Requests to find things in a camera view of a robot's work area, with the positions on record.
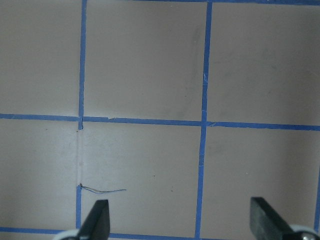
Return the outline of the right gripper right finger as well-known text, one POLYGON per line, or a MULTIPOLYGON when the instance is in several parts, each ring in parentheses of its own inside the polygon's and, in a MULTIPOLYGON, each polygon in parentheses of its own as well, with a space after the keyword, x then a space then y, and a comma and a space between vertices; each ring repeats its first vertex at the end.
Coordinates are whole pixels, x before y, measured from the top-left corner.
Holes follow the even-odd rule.
POLYGON ((296 233, 263 197, 250 198, 250 230, 256 240, 297 240, 296 233))

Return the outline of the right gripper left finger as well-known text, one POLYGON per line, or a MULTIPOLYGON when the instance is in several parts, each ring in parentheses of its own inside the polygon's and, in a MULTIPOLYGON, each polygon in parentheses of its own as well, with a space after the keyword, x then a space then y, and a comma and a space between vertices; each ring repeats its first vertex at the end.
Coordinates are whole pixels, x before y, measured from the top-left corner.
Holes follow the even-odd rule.
POLYGON ((107 240, 110 228, 109 201, 97 200, 79 229, 76 239, 107 240))

